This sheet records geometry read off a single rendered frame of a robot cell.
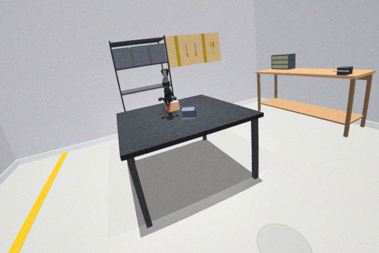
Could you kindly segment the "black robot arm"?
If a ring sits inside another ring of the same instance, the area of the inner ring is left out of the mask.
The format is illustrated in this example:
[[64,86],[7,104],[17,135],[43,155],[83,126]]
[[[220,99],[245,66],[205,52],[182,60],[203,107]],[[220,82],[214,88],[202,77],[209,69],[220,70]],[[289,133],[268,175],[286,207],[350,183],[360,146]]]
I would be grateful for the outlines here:
[[[173,96],[173,93],[171,91],[171,89],[169,88],[170,87],[170,81],[168,80],[168,69],[162,69],[161,70],[161,73],[163,75],[163,79],[162,79],[162,87],[164,87],[164,100],[167,102],[169,102],[169,99],[171,99],[171,97]],[[168,94],[170,93],[170,95]],[[166,95],[168,94],[168,95]]]

